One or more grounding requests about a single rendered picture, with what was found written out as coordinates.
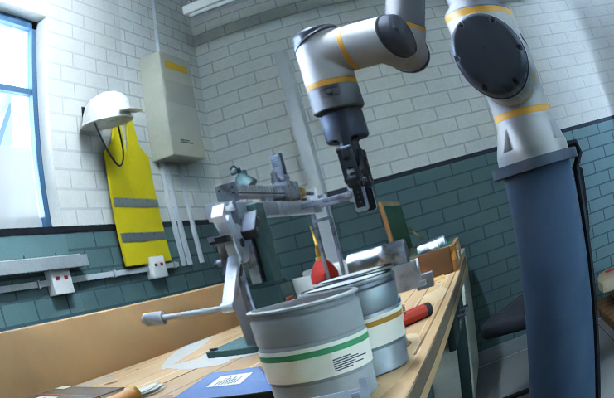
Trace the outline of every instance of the window pane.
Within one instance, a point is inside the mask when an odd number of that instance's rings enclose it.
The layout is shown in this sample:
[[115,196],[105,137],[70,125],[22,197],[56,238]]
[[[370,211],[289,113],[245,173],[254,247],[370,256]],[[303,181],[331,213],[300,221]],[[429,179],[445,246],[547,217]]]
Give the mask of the window pane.
[[28,32],[0,25],[0,84],[30,89]]
[[0,228],[42,226],[26,95],[0,93]]

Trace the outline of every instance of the floor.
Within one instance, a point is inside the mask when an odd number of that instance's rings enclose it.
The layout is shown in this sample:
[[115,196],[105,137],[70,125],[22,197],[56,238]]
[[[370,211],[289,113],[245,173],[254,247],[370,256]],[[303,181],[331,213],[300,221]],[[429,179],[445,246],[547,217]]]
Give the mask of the floor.
[[[601,398],[614,398],[614,332],[599,320]],[[433,388],[435,398],[461,398],[457,352],[445,351]],[[479,368],[476,398],[503,398],[528,386],[528,351],[520,350]],[[529,394],[520,398],[529,398]]]

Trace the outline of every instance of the white brick wall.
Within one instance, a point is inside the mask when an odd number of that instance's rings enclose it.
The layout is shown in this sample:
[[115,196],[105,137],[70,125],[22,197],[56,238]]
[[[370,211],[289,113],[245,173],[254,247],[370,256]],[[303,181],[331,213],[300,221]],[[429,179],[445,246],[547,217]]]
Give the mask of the white brick wall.
[[[201,81],[196,67],[196,50],[191,44],[191,26],[181,11],[187,1],[157,0],[156,3],[161,51],[191,63],[196,98],[201,106]],[[79,132],[81,107],[98,93],[118,90],[130,98],[133,106],[144,109],[139,60],[155,51],[151,2],[36,0],[29,4],[34,7],[31,11],[47,16],[49,27],[45,42],[48,48],[45,50],[49,50],[51,62],[43,67],[51,78],[47,94],[62,218],[60,221],[53,220],[53,225],[114,223],[105,175],[104,147],[98,136]],[[262,106],[259,92],[253,95],[257,95],[254,101]],[[199,116],[199,120],[206,119],[203,113],[199,113]],[[144,114],[135,116],[134,126],[141,147],[149,155]],[[110,131],[105,131],[106,143],[109,143],[109,137]],[[207,139],[205,145],[208,151],[215,150],[211,139]],[[217,170],[207,163],[184,167],[193,212],[198,219],[205,217],[203,206],[215,199]],[[172,173],[175,187],[180,191],[178,167],[173,167]],[[163,220],[169,221],[160,172],[154,164],[152,174]],[[178,196],[178,203],[183,206],[180,192]],[[187,213],[184,207],[181,209],[181,218],[186,220]]]
[[[560,127],[614,115],[614,0],[523,0],[509,6],[544,82]],[[450,55],[443,0],[426,1],[428,68],[400,74],[387,66],[360,70],[371,136],[362,141],[374,177],[384,177],[496,146],[483,96]],[[383,0],[241,0],[190,20],[202,89],[209,162],[229,179],[232,163],[261,182],[268,155],[283,152],[300,173],[296,144],[271,54],[293,59],[293,36],[320,23],[346,24],[384,12]],[[294,61],[296,77],[302,82]],[[334,148],[308,109],[326,187],[343,187]]]

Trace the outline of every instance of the power outlet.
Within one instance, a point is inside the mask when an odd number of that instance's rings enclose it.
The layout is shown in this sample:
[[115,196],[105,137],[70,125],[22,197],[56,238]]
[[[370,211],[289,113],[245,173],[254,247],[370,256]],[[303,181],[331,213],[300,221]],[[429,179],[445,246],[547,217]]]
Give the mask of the power outlet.
[[147,258],[147,278],[150,280],[169,276],[165,258],[162,255]]
[[51,292],[51,297],[62,294],[70,294],[75,292],[75,286],[72,284],[72,276],[67,269],[53,269],[44,272],[48,289]]

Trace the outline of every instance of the red switch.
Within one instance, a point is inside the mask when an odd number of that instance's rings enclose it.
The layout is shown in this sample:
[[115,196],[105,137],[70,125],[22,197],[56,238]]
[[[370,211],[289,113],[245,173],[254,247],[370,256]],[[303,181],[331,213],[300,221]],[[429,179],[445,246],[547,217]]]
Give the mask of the red switch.
[[424,303],[408,311],[404,311],[404,326],[412,325],[424,318],[433,315],[433,306],[430,303]]

